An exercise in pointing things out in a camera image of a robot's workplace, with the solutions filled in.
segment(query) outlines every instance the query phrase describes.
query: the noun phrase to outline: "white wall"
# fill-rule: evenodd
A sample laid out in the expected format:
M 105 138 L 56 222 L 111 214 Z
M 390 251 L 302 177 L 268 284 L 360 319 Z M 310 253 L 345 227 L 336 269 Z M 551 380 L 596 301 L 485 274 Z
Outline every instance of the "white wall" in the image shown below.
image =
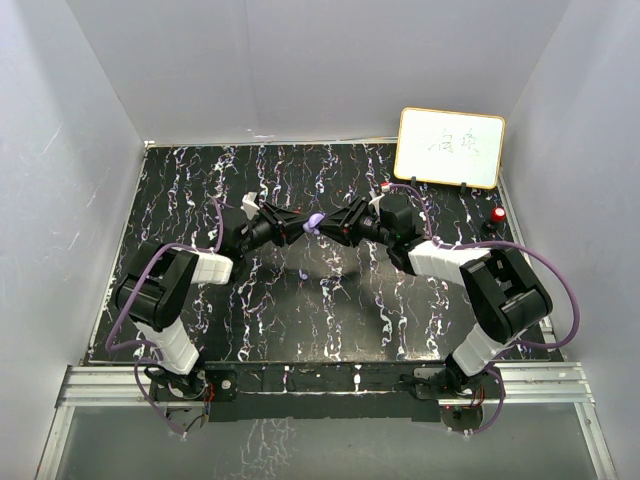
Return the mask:
M 574 1 L 507 121 L 526 240 L 569 275 L 583 362 L 621 478 L 640 472 L 640 3 Z M 567 306 L 555 319 L 564 334 Z
M 506 116 L 568 0 L 68 3 L 166 144 L 395 136 L 410 105 Z
M 0 0 L 0 477 L 32 478 L 93 327 L 142 142 L 63 0 Z

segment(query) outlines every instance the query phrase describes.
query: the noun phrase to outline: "table surface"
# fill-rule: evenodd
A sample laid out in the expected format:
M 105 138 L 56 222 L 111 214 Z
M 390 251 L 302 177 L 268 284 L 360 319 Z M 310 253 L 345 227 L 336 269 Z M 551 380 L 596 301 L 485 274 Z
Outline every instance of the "table surface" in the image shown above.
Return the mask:
M 239 206 L 257 191 L 290 210 L 333 212 L 392 181 L 394 154 L 395 144 L 150 149 L 85 362 L 134 359 L 133 350 L 110 356 L 104 342 L 117 318 L 110 294 L 144 240 L 207 246 L 217 233 L 212 195 Z M 501 205 L 497 189 L 423 185 L 420 192 L 434 234 L 447 242 L 488 238 L 481 227 Z M 494 238 L 511 240 L 508 226 Z M 206 360 L 228 362 L 441 360 L 475 323 L 462 287 L 398 272 L 374 243 L 348 248 L 311 235 L 254 252 L 235 284 L 193 286 L 182 319 Z M 116 341 L 137 335 L 125 322 Z M 543 341 L 539 327 L 524 338 Z M 549 356 L 518 347 L 505 359 Z

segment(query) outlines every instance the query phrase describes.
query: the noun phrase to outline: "white arm segment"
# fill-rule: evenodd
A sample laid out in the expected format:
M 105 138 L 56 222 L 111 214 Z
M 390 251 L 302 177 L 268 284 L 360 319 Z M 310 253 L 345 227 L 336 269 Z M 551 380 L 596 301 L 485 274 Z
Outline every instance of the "white arm segment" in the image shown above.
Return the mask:
M 214 285 L 225 285 L 229 282 L 233 261 L 217 253 L 198 252 L 198 264 L 196 271 L 191 278 L 194 283 L 212 283 Z
M 489 337 L 479 324 L 473 326 L 467 338 L 453 351 L 453 359 L 468 377 L 484 370 L 484 367 L 508 347 Z
M 212 283 L 225 285 L 229 282 L 233 261 L 217 253 L 195 253 L 198 255 L 196 270 L 191 283 Z M 198 350 L 191 343 L 180 317 L 161 332 L 156 332 L 149 325 L 134 322 L 144 338 L 155 343 L 162 353 L 158 363 L 170 372 L 187 375 L 198 359 Z
M 433 242 L 426 241 L 409 252 L 409 261 L 416 275 L 438 277 L 448 282 L 464 285 L 460 267 L 465 263 L 485 256 L 488 248 L 467 250 L 445 250 Z
M 178 375 L 187 375 L 191 371 L 199 354 L 189 340 L 180 317 L 161 332 L 142 322 L 134 323 L 144 338 L 158 346 L 162 353 L 162 360 L 158 362 L 160 366 Z
M 409 252 L 409 260 L 416 275 L 434 276 L 464 285 L 460 267 L 489 253 L 488 248 L 445 250 L 426 241 Z M 453 352 L 453 359 L 465 375 L 480 373 L 507 345 L 489 337 L 479 324 L 475 324 L 467 338 Z

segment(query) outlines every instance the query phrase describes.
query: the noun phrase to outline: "purple cable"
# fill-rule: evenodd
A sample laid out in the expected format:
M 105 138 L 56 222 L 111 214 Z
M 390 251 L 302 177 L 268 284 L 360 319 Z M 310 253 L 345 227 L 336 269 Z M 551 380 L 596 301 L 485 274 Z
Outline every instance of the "purple cable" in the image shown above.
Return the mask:
M 153 408 L 153 410 L 158 414 L 158 416 L 160 418 L 162 418 L 167 425 L 169 425 L 169 428 L 171 430 L 173 430 L 178 435 L 182 435 L 184 437 L 187 434 L 187 432 L 183 428 L 181 428 L 178 425 L 176 425 L 175 423 L 173 423 L 169 418 L 167 418 L 167 416 L 164 414 L 164 412 L 162 410 L 160 410 L 160 407 L 158 407 L 158 405 L 156 405 L 156 402 L 153 401 L 153 398 L 151 398 L 151 396 L 144 389 L 144 386 L 142 385 L 142 382 L 140 381 L 140 374 L 138 373 L 138 368 L 141 365 L 158 365 L 158 362 L 156 362 L 152 358 L 147 358 L 147 357 L 138 358 L 138 360 L 136 361 L 136 364 L 133 366 L 133 376 L 136 379 L 136 384 L 138 385 L 138 388 L 140 389 L 140 392 L 142 393 L 142 396 L 149 403 L 149 405 L 151 405 L 151 408 Z
M 496 420 L 498 419 L 498 416 L 500 415 L 500 412 L 502 411 L 502 406 L 504 405 L 504 399 L 507 396 L 507 392 L 505 392 L 505 390 L 504 390 L 504 381 L 502 380 L 502 377 L 500 377 L 500 375 L 498 375 L 493 370 L 487 370 L 487 373 L 489 375 L 491 375 L 492 377 L 494 377 L 498 381 L 498 384 L 500 385 L 500 400 L 498 401 L 498 408 L 496 408 L 496 411 L 494 412 L 493 417 L 491 417 L 491 419 L 487 423 L 485 423 L 483 426 L 481 426 L 477 430 L 472 430 L 472 433 L 474 435 L 477 434 L 477 433 L 484 432 L 489 427 L 491 427 L 491 425 L 496 423 Z
M 433 232 L 431 231 L 431 219 L 429 218 L 429 210 L 427 209 L 427 205 L 424 203 L 424 200 L 422 200 L 422 196 L 420 195 L 420 192 L 415 188 L 413 188 L 411 185 L 404 185 L 402 183 L 390 183 L 389 186 L 392 189 L 396 189 L 396 190 L 397 189 L 408 190 L 413 194 L 414 197 L 416 197 L 420 201 L 420 206 L 422 207 L 422 211 L 424 212 L 424 217 L 425 217 L 424 233 L 427 235 L 427 240 L 431 239 L 433 237 Z
M 216 213 L 218 215 L 218 240 L 216 242 L 216 246 L 213 248 L 213 251 L 217 252 L 220 249 L 220 245 L 222 244 L 222 231 L 223 231 L 224 224 L 222 220 L 222 212 L 220 211 L 220 205 L 218 204 L 218 201 L 216 200 L 215 197 L 211 197 L 211 200 L 213 201 L 213 204 L 216 208 Z M 203 253 L 211 252 L 211 249 L 209 248 L 194 248 L 190 245 L 184 245 L 182 243 L 168 243 L 160 247 L 158 251 L 155 253 L 155 255 L 151 257 L 151 260 L 149 260 L 149 263 L 140 274 L 140 278 L 138 279 L 135 286 L 133 287 L 133 290 L 131 291 L 131 295 L 129 295 L 127 302 L 124 304 L 124 307 L 122 307 L 122 310 L 120 310 L 120 315 L 118 315 L 116 322 L 113 324 L 113 327 L 111 328 L 111 332 L 109 332 L 109 336 L 107 337 L 107 341 L 105 342 L 105 345 L 104 345 L 107 352 L 113 353 L 113 352 L 122 350 L 123 348 L 139 347 L 144 345 L 152 349 L 152 353 L 155 353 L 156 355 L 158 355 L 159 359 L 162 360 L 162 352 L 160 352 L 160 350 L 157 349 L 158 346 L 155 343 L 150 342 L 149 340 L 129 340 L 123 343 L 119 343 L 117 345 L 114 345 L 113 342 L 115 341 L 116 335 L 120 331 L 120 327 L 122 326 L 125 319 L 127 318 L 127 315 L 129 315 L 131 306 L 133 305 L 133 302 L 138 296 L 138 294 L 140 293 L 140 290 L 142 289 L 142 285 L 144 285 L 144 282 L 146 281 L 147 277 L 151 273 L 151 270 L 153 269 L 155 264 L 158 262 L 158 260 L 160 260 L 162 255 L 164 255 L 164 253 L 171 248 L 181 248 L 183 250 L 198 251 Z M 165 414 L 162 412 L 162 410 L 160 410 L 160 408 L 156 405 L 153 399 L 144 390 L 144 387 L 142 386 L 142 383 L 140 382 L 140 377 L 138 375 L 138 367 L 142 364 L 142 362 L 145 362 L 145 365 L 158 364 L 153 359 L 141 357 L 138 359 L 135 366 L 133 367 L 133 375 L 136 379 L 136 384 L 138 385 L 138 388 L 140 389 L 142 396 L 149 403 L 149 405 L 151 405 L 151 408 L 153 408 L 153 410 L 166 422 L 166 424 L 169 425 L 169 428 L 171 428 L 171 430 L 184 435 L 186 432 L 182 430 L 180 427 L 178 427 L 171 420 L 169 420 L 165 416 Z
M 560 270 L 558 270 L 558 268 L 555 265 L 553 265 L 549 260 L 547 260 L 545 257 L 540 255 L 538 252 L 531 250 L 530 248 L 527 248 L 523 245 L 519 245 L 513 242 L 506 242 L 504 240 L 490 240 L 487 242 L 467 243 L 464 245 L 449 245 L 441 242 L 440 239 L 436 237 L 433 239 L 433 243 L 435 243 L 436 246 L 438 246 L 439 248 L 445 248 L 449 250 L 454 250 L 454 249 L 465 250 L 468 248 L 487 248 L 487 247 L 489 248 L 490 247 L 499 247 L 499 248 L 513 247 L 538 260 L 545 267 L 551 270 L 551 273 L 553 273 L 558 278 L 558 280 L 560 280 L 560 283 L 562 284 L 565 291 L 567 292 L 567 295 L 569 296 L 569 301 L 571 302 L 571 309 L 573 310 L 573 325 L 571 325 L 571 330 L 569 330 L 569 333 L 567 334 L 567 336 L 562 340 L 560 340 L 559 342 L 555 342 L 555 343 L 535 343 L 535 342 L 528 342 L 526 340 L 517 340 L 516 343 L 519 343 L 520 345 L 523 345 L 529 348 L 544 348 L 544 349 L 550 350 L 554 348 L 564 347 L 571 340 L 573 340 L 573 338 L 578 333 L 578 328 L 580 327 L 580 307 L 578 306 L 578 299 L 576 298 L 576 294 L 571 288 L 571 285 L 569 285 L 569 280 L 567 280 L 567 278 L 562 274 L 562 272 L 560 272 Z

